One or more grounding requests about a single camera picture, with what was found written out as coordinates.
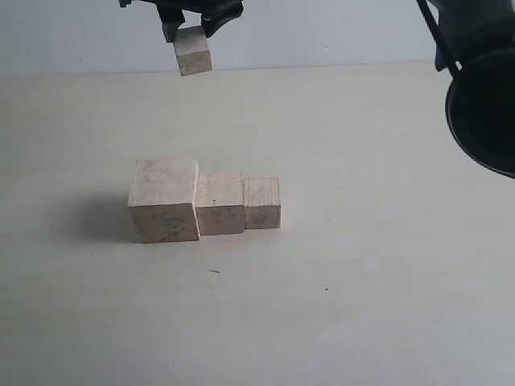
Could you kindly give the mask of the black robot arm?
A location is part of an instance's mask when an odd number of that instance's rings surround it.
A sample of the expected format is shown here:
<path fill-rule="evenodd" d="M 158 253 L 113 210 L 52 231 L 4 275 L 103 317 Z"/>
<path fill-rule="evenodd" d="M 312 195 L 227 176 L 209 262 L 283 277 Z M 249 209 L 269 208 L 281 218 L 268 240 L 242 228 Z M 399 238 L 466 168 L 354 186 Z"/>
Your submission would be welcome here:
<path fill-rule="evenodd" d="M 419 1 L 435 42 L 435 67 L 448 70 L 448 128 L 482 167 L 514 176 L 514 3 Z"/>

